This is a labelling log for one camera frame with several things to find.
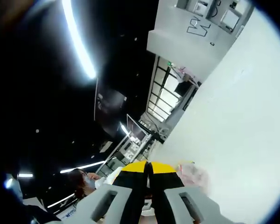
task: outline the woman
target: woman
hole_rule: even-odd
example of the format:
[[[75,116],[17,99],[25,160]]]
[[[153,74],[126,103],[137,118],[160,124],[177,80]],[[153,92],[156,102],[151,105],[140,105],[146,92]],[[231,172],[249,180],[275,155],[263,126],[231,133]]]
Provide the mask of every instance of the woman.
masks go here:
[[[69,180],[76,188],[75,196],[80,200],[95,190],[95,181],[99,179],[99,175],[95,173],[86,173],[78,168],[69,172]]]

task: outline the fluorescent light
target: fluorescent light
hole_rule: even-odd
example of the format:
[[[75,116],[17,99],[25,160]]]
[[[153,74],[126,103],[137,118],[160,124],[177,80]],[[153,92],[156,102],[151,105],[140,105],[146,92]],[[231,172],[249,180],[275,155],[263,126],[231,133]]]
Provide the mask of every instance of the fluorescent light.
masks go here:
[[[130,133],[127,131],[126,127],[125,127],[122,123],[120,123],[120,127],[121,127],[121,129],[123,130],[123,132],[126,133],[126,135],[129,135],[129,134],[130,134]]]
[[[101,162],[95,162],[95,163],[92,163],[92,164],[88,164],[88,165],[85,165],[85,166],[81,166],[81,167],[77,167],[78,169],[84,169],[84,168],[87,168],[87,167],[93,167],[93,166],[96,166],[98,164],[102,164],[104,163],[105,161],[101,161]],[[68,173],[72,170],[74,170],[76,168],[72,168],[72,169],[65,169],[65,170],[61,170],[60,173],[61,174],[64,174],[64,173]]]
[[[33,177],[33,174],[19,174],[18,177]]]
[[[74,42],[74,46],[78,54],[78,57],[80,59],[80,62],[82,64],[82,67],[90,78],[94,78],[96,76],[95,70],[86,52],[85,46],[82,43],[81,37],[78,33],[77,25],[71,7],[71,1],[63,0],[62,4],[63,4],[63,10],[67,21],[67,25],[69,27],[70,35]]]
[[[70,197],[73,197],[73,196],[74,196],[74,194],[71,194],[70,196],[67,196],[66,198],[60,200],[59,202],[56,202],[56,203],[54,203],[54,204],[49,205],[47,208],[51,208],[51,207],[53,207],[54,205],[57,205],[57,204],[59,204],[60,202],[63,202],[63,201],[65,201],[66,199],[69,199]]]
[[[4,183],[5,188],[6,189],[10,188],[12,182],[13,182],[12,178],[10,178],[8,181],[5,181],[5,183]]]

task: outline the black ceiling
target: black ceiling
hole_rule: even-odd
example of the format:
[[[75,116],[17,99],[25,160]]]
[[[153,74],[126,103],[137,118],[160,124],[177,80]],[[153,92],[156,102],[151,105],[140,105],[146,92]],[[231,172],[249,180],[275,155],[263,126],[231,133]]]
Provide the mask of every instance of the black ceiling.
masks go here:
[[[61,169],[103,160],[99,146],[117,139],[93,120],[97,79],[82,71],[61,1],[41,2],[0,36],[0,159],[19,160],[21,171],[47,186]],[[157,6],[157,0],[72,0],[97,77],[127,97],[123,121],[145,111],[154,64],[147,35]],[[26,196],[35,195],[32,182],[22,183]]]

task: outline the pink object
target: pink object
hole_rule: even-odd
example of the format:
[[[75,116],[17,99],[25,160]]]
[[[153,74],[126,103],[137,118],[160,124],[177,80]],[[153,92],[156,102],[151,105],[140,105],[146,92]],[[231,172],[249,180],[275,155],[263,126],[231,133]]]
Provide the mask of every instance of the pink object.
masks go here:
[[[203,169],[197,168],[194,163],[180,164],[176,173],[186,187],[196,186],[208,194],[208,174]]]

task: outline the gray bracket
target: gray bracket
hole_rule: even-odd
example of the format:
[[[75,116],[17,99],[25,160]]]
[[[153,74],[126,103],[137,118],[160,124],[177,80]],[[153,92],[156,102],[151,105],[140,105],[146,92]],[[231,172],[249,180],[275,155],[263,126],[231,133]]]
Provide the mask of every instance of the gray bracket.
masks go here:
[[[104,215],[104,224],[119,224],[126,202],[132,192],[130,188],[103,184],[77,204],[71,223],[96,224]]]
[[[220,207],[197,187],[181,187],[164,191],[176,224],[233,224],[220,213]]]

